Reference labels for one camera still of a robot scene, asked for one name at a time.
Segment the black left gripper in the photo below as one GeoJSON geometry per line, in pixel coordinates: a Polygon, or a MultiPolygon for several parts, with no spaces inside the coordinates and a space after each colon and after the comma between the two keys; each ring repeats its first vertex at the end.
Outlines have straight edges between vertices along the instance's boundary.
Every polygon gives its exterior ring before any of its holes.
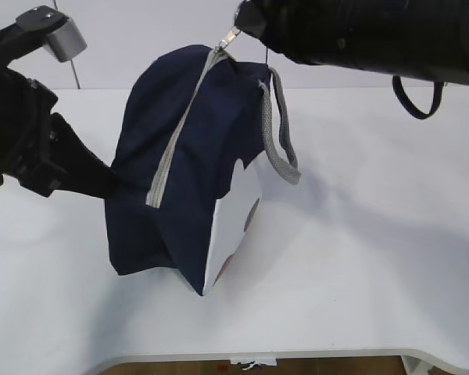
{"type": "Polygon", "coordinates": [[[42,83],[0,70],[0,187],[7,175],[46,198],[57,190],[109,198],[119,178],[52,112],[57,102],[42,83]]]}

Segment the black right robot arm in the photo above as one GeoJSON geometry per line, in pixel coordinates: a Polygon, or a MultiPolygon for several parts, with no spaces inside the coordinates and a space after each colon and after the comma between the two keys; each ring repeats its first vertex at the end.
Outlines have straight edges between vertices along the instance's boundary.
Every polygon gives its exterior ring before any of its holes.
{"type": "Polygon", "coordinates": [[[469,86],[469,1],[243,1],[234,25],[298,64],[469,86]]]}

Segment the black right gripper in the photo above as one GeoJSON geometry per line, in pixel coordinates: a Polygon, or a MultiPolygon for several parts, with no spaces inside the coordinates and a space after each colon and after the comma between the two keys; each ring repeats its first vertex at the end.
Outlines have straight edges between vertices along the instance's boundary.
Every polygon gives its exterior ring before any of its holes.
{"type": "Polygon", "coordinates": [[[241,1],[234,14],[234,26],[262,43],[278,43],[279,35],[268,16],[254,1],[241,1]]]}

